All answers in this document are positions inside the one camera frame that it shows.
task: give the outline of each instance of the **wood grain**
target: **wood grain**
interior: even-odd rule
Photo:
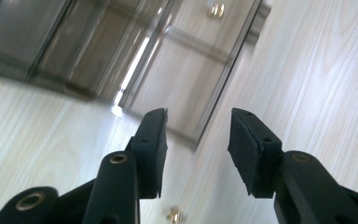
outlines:
[[[171,136],[162,197],[142,223],[276,223],[272,200],[247,196],[227,152],[230,109],[257,114],[283,149],[316,156],[358,191],[358,1],[275,0],[255,47],[244,46],[196,152]],[[108,108],[0,80],[0,208],[32,186],[60,193],[95,176],[136,129]]]

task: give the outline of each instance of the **light wood surface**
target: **light wood surface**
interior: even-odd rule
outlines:
[[[168,223],[172,206],[183,223],[277,222],[272,200],[247,196],[227,152],[232,107],[254,112],[285,151],[309,152],[358,191],[358,1],[273,2],[198,150],[168,135],[162,197],[141,202],[142,223]],[[93,178],[103,155],[123,149],[136,125],[96,103],[0,79],[0,208],[32,186],[65,193]]]

